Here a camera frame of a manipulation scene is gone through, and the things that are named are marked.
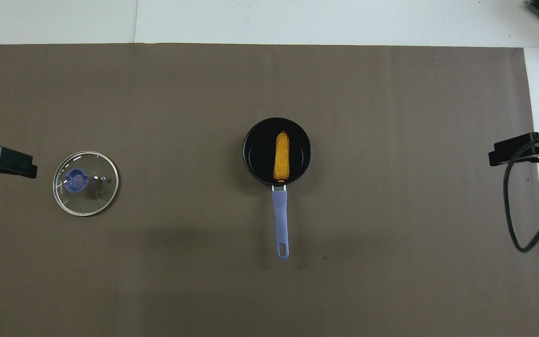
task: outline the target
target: black cable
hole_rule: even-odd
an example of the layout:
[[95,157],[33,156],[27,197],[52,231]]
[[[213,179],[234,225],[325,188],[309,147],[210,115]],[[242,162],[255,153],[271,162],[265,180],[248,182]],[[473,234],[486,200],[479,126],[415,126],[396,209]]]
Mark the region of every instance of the black cable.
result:
[[511,157],[509,160],[509,163],[507,164],[507,168],[504,171],[504,179],[503,179],[503,198],[504,198],[504,212],[507,215],[507,226],[509,226],[509,233],[511,234],[511,239],[513,240],[513,244],[515,245],[515,248],[517,248],[520,252],[528,252],[531,251],[533,246],[535,246],[539,241],[539,230],[538,232],[533,236],[533,238],[530,240],[530,243],[528,243],[527,246],[521,247],[517,241],[517,236],[515,235],[515,230],[513,229],[513,222],[511,220],[511,209],[509,207],[509,176],[511,175],[511,168],[517,162],[517,159],[530,147],[533,145],[539,143],[539,137],[531,140],[530,142],[526,143],[522,147],[520,147]]

